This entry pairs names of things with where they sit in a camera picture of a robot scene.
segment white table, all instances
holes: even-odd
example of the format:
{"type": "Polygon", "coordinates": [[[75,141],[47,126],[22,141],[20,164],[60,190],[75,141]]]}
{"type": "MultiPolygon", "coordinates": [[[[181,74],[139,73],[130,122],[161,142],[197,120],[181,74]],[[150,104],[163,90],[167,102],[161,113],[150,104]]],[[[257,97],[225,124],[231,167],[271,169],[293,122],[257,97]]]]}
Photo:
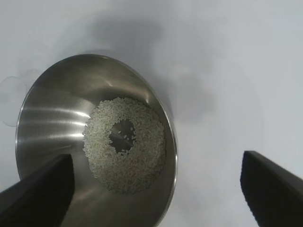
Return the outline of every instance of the white table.
{"type": "MultiPolygon", "coordinates": [[[[27,88],[0,85],[0,120],[14,122],[10,98],[20,102],[58,60],[117,58],[173,113],[178,184],[160,226],[256,227],[239,183],[243,151],[303,177],[302,40],[300,0],[2,0],[0,82],[27,88]]],[[[15,127],[0,122],[0,133],[1,191],[19,177],[15,127]]]]}

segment bowl rim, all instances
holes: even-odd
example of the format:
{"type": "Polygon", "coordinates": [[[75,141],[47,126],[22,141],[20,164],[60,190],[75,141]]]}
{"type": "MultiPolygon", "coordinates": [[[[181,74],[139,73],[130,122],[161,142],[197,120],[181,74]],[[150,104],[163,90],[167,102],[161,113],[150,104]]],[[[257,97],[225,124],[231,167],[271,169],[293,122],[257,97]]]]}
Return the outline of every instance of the bowl rim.
{"type": "Polygon", "coordinates": [[[166,117],[166,120],[168,121],[168,125],[169,125],[169,129],[170,129],[170,133],[172,135],[172,142],[173,142],[173,148],[174,148],[174,153],[175,153],[175,171],[174,171],[174,181],[173,181],[173,185],[171,187],[171,191],[170,191],[170,195],[169,195],[169,199],[167,201],[167,204],[166,204],[166,207],[162,213],[162,215],[159,217],[158,221],[156,222],[156,224],[154,225],[154,227],[157,227],[164,219],[170,205],[171,205],[171,202],[172,202],[172,198],[173,198],[173,195],[174,195],[174,192],[175,192],[175,189],[176,189],[176,184],[177,184],[177,175],[178,175],[178,140],[177,140],[177,135],[176,135],[176,129],[174,127],[174,124],[173,124],[173,119],[172,119],[172,116],[171,114],[169,113],[168,111],[168,108],[166,107],[166,105],[159,99],[159,97],[157,96],[156,92],[154,91],[154,89],[149,85],[149,83],[136,71],[134,70],[133,68],[131,68],[130,66],[128,66],[127,64],[115,59],[115,58],[112,58],[112,57],[109,57],[109,56],[106,56],[106,55],[100,55],[100,54],[92,54],[92,53],[86,53],[86,54],[76,54],[76,55],[73,55],[73,56],[70,56],[70,57],[67,57],[67,58],[64,58],[56,63],[54,63],[53,65],[51,65],[50,67],[48,67],[37,79],[36,81],[33,83],[33,85],[31,86],[31,88],[28,90],[25,98],[24,98],[24,101],[21,105],[21,108],[20,108],[20,111],[19,111],[19,114],[18,114],[18,120],[17,120],[17,125],[16,125],[16,132],[15,132],[15,157],[16,157],[16,163],[17,163],[17,170],[18,170],[18,175],[20,177],[20,179],[22,180],[22,176],[21,176],[21,172],[20,172],[20,169],[19,169],[19,163],[18,163],[18,158],[17,158],[17,150],[18,150],[18,143],[17,143],[17,138],[18,138],[18,129],[19,129],[19,121],[20,121],[20,117],[21,117],[21,113],[23,111],[23,108],[24,108],[24,104],[25,102],[27,101],[27,98],[29,96],[29,94],[31,93],[31,91],[33,90],[37,80],[43,76],[43,74],[51,67],[55,66],[56,64],[62,62],[62,61],[66,61],[66,60],[69,60],[69,59],[72,59],[72,58],[77,58],[77,57],[83,57],[83,56],[91,56],[91,57],[96,57],[96,58],[102,58],[102,59],[107,59],[107,60],[110,60],[110,61],[113,61],[115,63],[118,63],[120,65],[122,65],[123,67],[127,68],[128,70],[130,70],[134,75],[136,75],[146,86],[147,88],[153,93],[153,95],[155,96],[155,98],[157,99],[157,101],[159,102],[164,114],[165,114],[165,117],[166,117]]]}

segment white rice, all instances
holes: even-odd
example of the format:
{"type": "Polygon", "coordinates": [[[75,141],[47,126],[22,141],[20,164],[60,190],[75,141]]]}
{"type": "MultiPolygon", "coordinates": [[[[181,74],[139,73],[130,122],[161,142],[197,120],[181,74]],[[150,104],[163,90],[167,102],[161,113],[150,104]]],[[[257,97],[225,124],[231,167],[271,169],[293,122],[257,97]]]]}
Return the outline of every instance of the white rice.
{"type": "Polygon", "coordinates": [[[95,178],[117,193],[134,194],[150,187],[165,164],[164,127],[158,115],[130,98],[100,102],[84,130],[84,152],[95,178]],[[129,120],[134,146],[121,155],[110,145],[114,124],[129,120]]]}

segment uncooked rice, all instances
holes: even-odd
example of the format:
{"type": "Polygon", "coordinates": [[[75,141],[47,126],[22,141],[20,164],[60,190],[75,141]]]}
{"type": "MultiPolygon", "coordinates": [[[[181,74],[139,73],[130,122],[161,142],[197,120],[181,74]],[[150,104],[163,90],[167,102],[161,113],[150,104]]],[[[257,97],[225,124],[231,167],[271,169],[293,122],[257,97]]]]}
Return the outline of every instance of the uncooked rice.
{"type": "Polygon", "coordinates": [[[101,101],[84,130],[84,152],[95,178],[108,190],[134,194],[150,187],[165,164],[164,127],[158,115],[130,98],[101,101]],[[116,123],[129,120],[134,128],[133,147],[122,155],[110,144],[116,123]]]}

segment metal bowl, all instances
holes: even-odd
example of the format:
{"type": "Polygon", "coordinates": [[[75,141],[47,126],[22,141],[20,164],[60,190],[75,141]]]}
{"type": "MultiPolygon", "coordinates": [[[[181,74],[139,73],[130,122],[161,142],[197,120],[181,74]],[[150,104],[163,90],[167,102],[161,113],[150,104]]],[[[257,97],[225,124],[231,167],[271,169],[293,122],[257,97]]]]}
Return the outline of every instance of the metal bowl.
{"type": "Polygon", "coordinates": [[[172,122],[147,82],[125,64],[85,54],[64,59],[33,84],[20,111],[16,159],[23,179],[59,154],[71,154],[76,190],[63,227],[153,227],[165,215],[177,176],[172,122]],[[150,188],[134,195],[108,191],[95,179],[84,155],[89,114],[102,100],[129,97],[157,112],[164,125],[167,158],[150,188]]]}

